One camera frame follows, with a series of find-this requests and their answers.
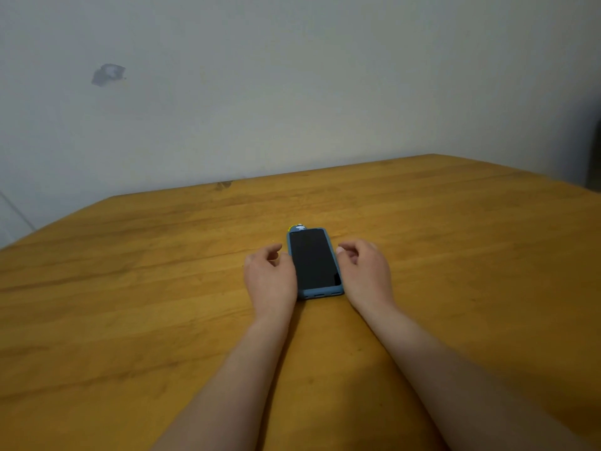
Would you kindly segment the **person's left hand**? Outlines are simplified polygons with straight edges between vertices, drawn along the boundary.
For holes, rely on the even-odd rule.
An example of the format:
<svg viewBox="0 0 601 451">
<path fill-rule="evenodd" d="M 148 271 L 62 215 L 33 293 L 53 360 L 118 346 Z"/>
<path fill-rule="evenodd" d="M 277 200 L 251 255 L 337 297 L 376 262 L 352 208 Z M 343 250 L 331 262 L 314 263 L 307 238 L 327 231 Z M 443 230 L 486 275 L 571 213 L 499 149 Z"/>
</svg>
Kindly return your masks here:
<svg viewBox="0 0 601 451">
<path fill-rule="evenodd" d="M 289 325 L 297 301 L 297 278 L 288 253 L 280 251 L 276 267 L 245 267 L 244 259 L 244 283 L 257 320 Z"/>
</svg>

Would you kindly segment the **person's right hand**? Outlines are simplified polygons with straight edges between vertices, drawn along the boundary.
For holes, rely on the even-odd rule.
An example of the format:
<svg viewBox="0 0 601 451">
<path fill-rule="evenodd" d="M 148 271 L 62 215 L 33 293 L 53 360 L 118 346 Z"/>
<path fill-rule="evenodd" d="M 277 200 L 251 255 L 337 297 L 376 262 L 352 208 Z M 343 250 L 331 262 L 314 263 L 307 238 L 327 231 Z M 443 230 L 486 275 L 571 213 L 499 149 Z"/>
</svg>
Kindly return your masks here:
<svg viewBox="0 0 601 451">
<path fill-rule="evenodd" d="M 357 265 L 339 266 L 342 285 L 351 305 L 365 319 L 396 310 L 391 271 L 379 248 L 363 239 L 340 242 L 339 245 L 356 245 L 359 250 Z"/>
</svg>

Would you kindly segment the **person's left forearm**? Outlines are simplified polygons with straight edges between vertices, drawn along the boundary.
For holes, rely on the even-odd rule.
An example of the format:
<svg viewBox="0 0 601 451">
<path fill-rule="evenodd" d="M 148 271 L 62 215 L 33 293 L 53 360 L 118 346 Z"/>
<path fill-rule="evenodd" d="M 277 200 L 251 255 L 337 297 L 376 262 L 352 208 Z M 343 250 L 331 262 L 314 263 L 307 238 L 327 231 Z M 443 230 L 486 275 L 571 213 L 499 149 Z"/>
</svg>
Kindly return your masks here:
<svg viewBox="0 0 601 451">
<path fill-rule="evenodd" d="M 292 314 L 258 316 L 151 451 L 253 451 Z"/>
</svg>

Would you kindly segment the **person's right forearm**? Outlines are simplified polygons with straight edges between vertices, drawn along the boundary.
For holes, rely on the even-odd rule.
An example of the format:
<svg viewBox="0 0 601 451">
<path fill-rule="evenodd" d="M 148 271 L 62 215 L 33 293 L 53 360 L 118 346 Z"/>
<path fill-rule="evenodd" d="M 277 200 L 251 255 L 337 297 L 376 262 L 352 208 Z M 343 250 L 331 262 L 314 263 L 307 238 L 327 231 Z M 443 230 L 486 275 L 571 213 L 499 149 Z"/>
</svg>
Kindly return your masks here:
<svg viewBox="0 0 601 451">
<path fill-rule="evenodd" d="M 393 303 L 351 300 L 452 451 L 594 451 Z"/>
</svg>

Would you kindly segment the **smartphone in blue case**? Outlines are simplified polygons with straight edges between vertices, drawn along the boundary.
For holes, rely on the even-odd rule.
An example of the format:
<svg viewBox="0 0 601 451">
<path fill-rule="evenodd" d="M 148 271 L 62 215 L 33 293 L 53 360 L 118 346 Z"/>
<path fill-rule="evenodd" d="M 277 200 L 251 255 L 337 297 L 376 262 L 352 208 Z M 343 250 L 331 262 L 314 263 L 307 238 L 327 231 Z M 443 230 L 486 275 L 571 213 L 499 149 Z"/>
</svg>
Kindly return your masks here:
<svg viewBox="0 0 601 451">
<path fill-rule="evenodd" d="M 324 228 L 287 232 L 287 247 L 295 265 L 298 301 L 344 293 L 336 254 Z"/>
</svg>

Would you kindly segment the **dark furniture edge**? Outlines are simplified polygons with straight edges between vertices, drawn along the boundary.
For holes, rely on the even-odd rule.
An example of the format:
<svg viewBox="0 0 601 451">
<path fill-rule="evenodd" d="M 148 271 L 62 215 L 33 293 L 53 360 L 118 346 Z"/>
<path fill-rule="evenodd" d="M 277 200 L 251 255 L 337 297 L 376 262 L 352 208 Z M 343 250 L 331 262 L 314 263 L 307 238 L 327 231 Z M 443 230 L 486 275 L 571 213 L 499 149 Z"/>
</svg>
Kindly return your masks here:
<svg viewBox="0 0 601 451">
<path fill-rule="evenodd" d="M 586 188 L 601 193 L 601 122 L 597 125 L 591 144 Z"/>
</svg>

